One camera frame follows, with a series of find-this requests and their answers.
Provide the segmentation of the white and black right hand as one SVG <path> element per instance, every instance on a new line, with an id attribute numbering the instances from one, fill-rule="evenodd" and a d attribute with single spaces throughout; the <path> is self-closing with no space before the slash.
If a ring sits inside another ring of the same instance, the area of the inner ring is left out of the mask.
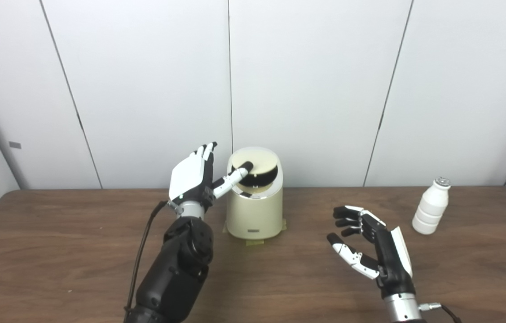
<path id="1" fill-rule="evenodd" d="M 416 294 L 412 265 L 400 227 L 389 230 L 386 223 L 369 210 L 351 205 L 335 207 L 333 218 L 342 231 L 339 235 L 329 233 L 327 241 L 351 268 L 376 281 L 382 298 Z M 353 235 L 361 235 L 373 244 L 376 257 L 359 252 L 343 241 L 344 237 Z"/>

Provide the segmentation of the white and black left hand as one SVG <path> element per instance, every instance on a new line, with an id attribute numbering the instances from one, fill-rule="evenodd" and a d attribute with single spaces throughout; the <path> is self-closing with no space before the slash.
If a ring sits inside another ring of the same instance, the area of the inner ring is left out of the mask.
<path id="1" fill-rule="evenodd" d="M 233 189 L 253 170 L 254 164 L 245 163 L 214 181 L 214 149 L 216 142 L 198 147 L 172 170 L 169 184 L 169 206 L 178 217 L 204 219 L 214 202 Z"/>

